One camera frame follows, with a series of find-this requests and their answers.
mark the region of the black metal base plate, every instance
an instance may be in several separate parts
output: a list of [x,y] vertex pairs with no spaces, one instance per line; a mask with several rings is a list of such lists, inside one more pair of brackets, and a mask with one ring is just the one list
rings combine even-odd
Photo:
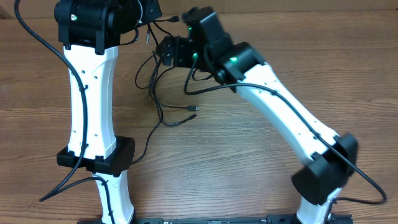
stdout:
[[[130,221],[130,223],[128,223],[128,224],[135,224],[135,222],[136,222],[136,211],[134,211],[134,213],[132,214],[132,219],[131,219],[131,221]],[[79,221],[79,222],[77,222],[77,224],[104,224],[103,222],[102,222],[102,220],[94,220],[94,221]]]
[[[136,224],[299,224],[293,215],[268,215],[262,218],[197,218],[163,220],[161,218],[142,218]],[[353,224],[351,215],[331,215],[327,224]]]
[[[80,167],[86,167],[87,171],[101,174],[119,175],[130,167],[134,157],[135,141],[130,137],[116,136],[116,148],[106,159],[98,156],[96,159],[83,159]],[[57,154],[57,162],[60,166],[74,167],[79,157],[73,152],[68,152],[68,146]]]

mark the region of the black bracket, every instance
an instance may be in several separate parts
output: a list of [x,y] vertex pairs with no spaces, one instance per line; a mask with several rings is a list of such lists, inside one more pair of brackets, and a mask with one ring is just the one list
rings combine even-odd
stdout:
[[[351,215],[331,214],[326,224],[353,224]],[[191,218],[163,220],[161,218],[137,219],[135,224],[301,224],[293,215],[268,215],[257,218]]]
[[[333,145],[340,154],[355,165],[358,141],[352,134],[335,137]],[[312,155],[313,162],[292,176],[292,182],[300,195],[313,205],[323,205],[328,196],[339,187],[347,184],[353,174],[345,162],[330,150],[320,155]]]
[[[98,156],[96,159],[83,159],[80,167],[86,167],[87,171],[98,172],[118,176],[127,170],[134,157],[135,141],[130,137],[116,136],[116,148],[106,159]],[[73,152],[68,152],[68,146],[57,154],[58,165],[74,167],[79,157]]]
[[[156,54],[162,58],[163,64],[167,66],[190,68],[193,64],[192,55],[194,52],[193,42],[180,36],[166,36],[156,47]],[[207,72],[202,63],[198,63],[197,68]]]

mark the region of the black cable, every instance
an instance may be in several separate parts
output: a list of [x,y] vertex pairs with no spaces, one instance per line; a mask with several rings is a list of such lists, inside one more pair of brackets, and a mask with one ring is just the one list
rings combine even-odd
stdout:
[[198,70],[199,70],[199,68],[195,69],[195,70],[193,71],[193,73],[192,73],[192,79],[193,79],[194,81],[205,81],[205,80],[209,80],[209,79],[211,79],[211,78],[214,77],[213,74],[210,74],[210,75],[207,76],[206,78],[196,79],[196,78],[195,78],[195,74],[197,73]]
[[155,22],[178,22],[180,21],[179,16],[172,16],[171,18],[168,19],[155,19]]
[[148,85],[148,86],[145,86],[145,87],[140,87],[140,86],[137,84],[137,79],[138,79],[138,74],[141,72],[141,69],[142,69],[142,68],[145,66],[145,64],[148,63],[148,61],[149,61],[150,59],[152,59],[153,57],[154,57],[154,55],[151,55],[151,56],[139,67],[139,69],[138,69],[138,71],[137,71],[137,73],[136,73],[135,83],[136,83],[136,87],[137,87],[138,89],[145,90],[145,89],[149,88],[149,85]]
[[335,148],[333,148],[333,146],[331,146],[328,142],[326,142],[320,136],[320,134],[316,130],[314,130],[312,128],[312,126],[305,120],[305,118],[300,114],[300,112],[297,111],[297,109],[284,96],[282,96],[277,90],[273,90],[273,89],[270,89],[268,87],[257,85],[257,84],[252,84],[252,83],[235,83],[235,84],[229,84],[229,85],[214,86],[214,87],[206,88],[204,90],[198,90],[198,91],[189,92],[187,90],[188,83],[189,83],[189,80],[191,78],[192,72],[193,72],[193,70],[196,67],[197,62],[198,62],[198,57],[193,61],[192,68],[190,69],[188,77],[185,80],[185,84],[184,84],[184,93],[185,94],[187,94],[187,95],[198,95],[198,94],[202,94],[202,93],[207,93],[209,91],[220,90],[220,89],[223,89],[223,88],[234,88],[234,87],[239,87],[239,86],[253,87],[253,88],[258,88],[258,89],[261,89],[261,90],[268,91],[273,96],[277,96],[278,98],[280,98],[298,116],[298,118],[304,123],[304,125],[306,125],[306,127],[314,134],[314,136],[320,142],[322,142],[322,144],[324,144],[331,152],[333,152],[342,161],[344,161],[349,167],[351,167],[353,170],[355,170],[361,177],[363,177],[366,181],[368,181],[383,197],[383,199],[378,201],[378,202],[372,202],[372,201],[368,201],[368,200],[360,200],[360,199],[355,199],[355,198],[347,198],[347,197],[336,198],[335,202],[338,201],[338,200],[345,200],[345,201],[349,201],[349,202],[358,202],[358,203],[364,203],[364,204],[368,204],[368,205],[380,205],[380,204],[385,203],[387,201],[387,195],[386,195],[385,191],[374,180],[372,180],[370,177],[368,177],[361,169],[356,167],[347,158],[345,158],[343,155],[341,155]]
[[[45,195],[44,197],[42,197],[39,201],[43,202],[44,200],[47,200],[50,197],[53,197],[67,189],[69,189],[70,187],[73,187],[74,185],[71,186],[66,186],[63,189],[61,189],[61,187],[63,187],[65,185],[66,182],[68,182],[68,180],[72,177],[72,175],[76,172],[76,170],[80,167],[80,164],[83,160],[83,156],[84,153],[86,151],[86,147],[88,146],[88,144],[86,143],[87,141],[87,122],[88,122],[88,115],[87,115],[87,100],[86,100],[86,95],[85,95],[85,87],[83,86],[83,82],[81,81],[76,69],[73,67],[73,65],[53,46],[51,46],[48,42],[46,42],[43,38],[41,38],[38,34],[36,34],[32,29],[29,28],[29,26],[23,21],[21,15],[19,14],[19,3],[20,0],[16,0],[14,3],[14,12],[16,15],[16,18],[18,20],[18,22],[21,24],[21,26],[34,38],[36,38],[41,44],[43,44],[46,48],[48,48],[51,52],[53,52],[59,59],[61,59],[61,61],[70,69],[70,71],[72,72],[73,76],[76,79],[76,82],[79,86],[80,89],[80,95],[81,95],[81,102],[83,104],[83,136],[82,136],[82,140],[81,140],[81,151],[80,151],[80,155],[79,155],[79,159],[77,160],[76,165],[74,166],[74,168],[69,172],[69,174],[53,189],[51,190],[47,195]],[[108,209],[110,211],[109,216],[111,216],[112,219],[112,223],[115,224],[114,222],[114,218],[113,218],[113,214],[112,214],[112,209],[111,209],[111,204],[110,204],[110,197],[109,197],[109,190],[108,187],[106,186],[106,182],[104,185],[105,191],[107,191],[107,201],[108,201]]]
[[153,22],[154,24],[155,24],[155,26],[160,30],[160,31],[162,31],[163,33],[165,33],[165,34],[167,34],[167,35],[169,35],[169,36],[173,36],[170,32],[168,32],[168,31],[166,31],[166,30],[164,30],[163,28],[161,28],[155,21]]
[[138,28],[135,28],[134,31],[136,31],[136,35],[134,36],[134,39],[132,41],[128,42],[128,43],[120,44],[119,46],[129,45],[129,44],[133,44],[133,43],[137,42],[138,37],[139,37]]
[[155,62],[156,62],[156,66],[155,66],[155,69],[154,69],[154,71],[152,72],[152,75],[151,75],[151,77],[150,77],[149,85],[148,85],[146,88],[149,89],[149,95],[150,95],[151,98],[155,101],[155,107],[156,107],[157,115],[158,115],[158,117],[159,117],[159,122],[156,124],[156,126],[153,128],[153,130],[149,133],[148,138],[147,138],[147,141],[146,141],[146,145],[145,145],[145,148],[144,148],[144,152],[142,153],[142,155],[140,156],[140,158],[138,158],[138,159],[136,159],[135,161],[133,161],[133,162],[131,163],[131,165],[137,164],[139,161],[141,161],[141,160],[145,157],[145,155],[146,155],[146,153],[147,153],[147,150],[148,150],[150,137],[153,135],[153,133],[156,131],[156,129],[160,126],[160,124],[164,124],[164,125],[166,125],[167,127],[176,127],[176,126],[178,126],[178,125],[181,125],[181,124],[183,124],[183,123],[186,123],[187,121],[192,120],[193,118],[196,118],[196,116],[197,116],[196,114],[193,114],[193,115],[189,116],[188,118],[186,118],[186,119],[184,119],[184,120],[182,120],[182,121],[176,122],[176,123],[168,123],[168,122],[164,121],[164,114],[163,114],[162,106],[165,106],[165,107],[168,107],[168,108],[178,108],[178,109],[186,109],[186,110],[190,110],[190,108],[192,108],[192,110],[190,110],[190,111],[196,111],[196,110],[197,110],[197,107],[196,107],[196,106],[187,106],[187,107],[169,106],[169,105],[165,105],[165,104],[162,104],[162,103],[159,102],[159,100],[157,99],[157,96],[156,96],[156,84],[158,83],[159,79],[160,79],[165,73],[167,73],[168,71],[174,69],[175,67],[171,67],[171,68],[166,69],[165,71],[163,71],[163,72],[158,76],[158,75],[157,75],[157,74],[158,74],[157,71],[158,71],[158,69],[159,69],[160,64],[162,63],[162,61],[161,61],[161,60],[159,60],[159,61],[157,60],[157,57],[155,56],[155,52],[152,52],[152,55],[144,62],[143,65],[141,65],[139,71],[137,72],[136,80],[137,80],[138,73],[141,71],[141,68],[142,68],[150,59],[152,59],[152,58],[154,58],[154,60],[155,60]]
[[211,62],[209,60],[208,48],[209,48],[209,43],[206,43],[203,48],[203,58],[205,59],[207,68],[209,69],[210,73],[216,73],[217,70],[214,68],[214,66],[211,64]]
[[87,177],[87,178],[78,180],[78,181],[76,181],[76,182],[74,182],[74,183],[72,183],[72,184],[69,184],[69,185],[67,185],[67,186],[65,186],[65,187],[63,187],[63,188],[61,188],[61,189],[58,191],[58,194],[59,194],[59,193],[62,193],[62,192],[64,192],[64,191],[66,191],[66,190],[68,190],[69,188],[74,187],[74,186],[76,186],[76,185],[78,185],[78,184],[82,184],[82,183],[84,183],[84,182],[91,181],[91,180],[99,180],[99,181],[102,182],[102,186],[104,186],[104,188],[105,188],[106,203],[107,203],[108,208],[109,208],[109,209],[108,209],[108,210],[109,210],[108,215],[111,217],[112,223],[115,224],[114,217],[113,217],[113,211],[111,210],[111,197],[110,197],[110,195],[109,195],[109,187],[108,187],[106,181],[105,181],[102,177]]
[[152,37],[154,38],[154,41],[155,41],[156,47],[157,47],[157,46],[159,45],[159,43],[158,43],[158,41],[157,41],[157,39],[156,39],[156,37],[155,37],[154,31],[153,31],[152,28],[150,27],[150,24],[147,24],[147,26],[148,26],[148,29],[149,29],[150,34],[151,34]]

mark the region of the wood grain surface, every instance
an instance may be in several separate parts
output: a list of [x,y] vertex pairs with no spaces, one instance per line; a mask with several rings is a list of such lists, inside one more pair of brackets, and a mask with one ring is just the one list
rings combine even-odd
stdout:
[[[341,202],[333,211],[353,214],[356,223],[398,223],[398,11],[275,12],[220,16],[236,42],[252,43],[285,86],[321,121],[360,142],[358,166],[387,192],[381,206]],[[58,49],[53,19],[27,21]],[[183,24],[162,24],[186,35]],[[0,21],[0,223],[76,223],[98,218],[94,183],[50,200],[38,199],[69,169],[55,155],[70,135],[67,68],[13,20]],[[136,140],[136,156],[157,122],[146,91],[134,86],[140,64],[154,43],[120,48],[114,74],[115,133]],[[163,35],[156,30],[158,39]],[[127,41],[130,35],[123,37]],[[148,82],[150,66],[139,83]],[[159,82],[164,103],[198,105],[194,120],[161,126],[143,161],[128,172],[138,217],[261,217],[294,213],[300,195],[290,176],[301,165],[261,114],[230,90],[185,96],[187,69]],[[192,82],[190,89],[213,86]],[[166,110],[167,121],[190,115]],[[79,170],[72,180],[88,177]],[[355,174],[343,196],[368,200],[378,193]]]
[[11,16],[8,12],[0,5],[0,19],[10,19]]
[[[53,18],[59,0],[22,0],[21,14],[25,18]],[[392,10],[398,0],[159,0],[164,15],[180,14],[192,7],[211,6],[219,13],[237,12],[298,12]],[[15,17],[14,0],[0,0],[8,14]]]

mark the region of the black joint housing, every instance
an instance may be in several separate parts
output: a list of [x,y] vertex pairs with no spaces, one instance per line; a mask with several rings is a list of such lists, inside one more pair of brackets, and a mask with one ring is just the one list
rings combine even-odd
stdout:
[[121,34],[160,16],[158,0],[60,0],[54,10],[58,38],[65,48],[94,47],[98,55],[120,45]]
[[220,84],[237,83],[252,67],[264,65],[264,58],[250,44],[233,44],[212,8],[193,8],[182,17],[188,26],[188,37],[165,37],[156,48],[165,65],[191,68],[196,55],[195,68],[212,73]]
[[[86,170],[92,173],[98,172],[117,177],[130,167],[134,151],[135,141],[133,138],[116,136],[116,148],[111,155],[106,159],[103,156],[96,156],[96,159],[84,158],[80,167],[86,167]],[[57,154],[57,162],[60,166],[74,167],[78,159],[78,156],[68,151],[68,146]]]
[[[336,137],[333,148],[355,165],[358,141],[352,134]],[[292,176],[297,191],[313,205],[323,205],[337,188],[344,187],[353,174],[352,168],[334,152],[327,150],[312,155],[313,162]]]

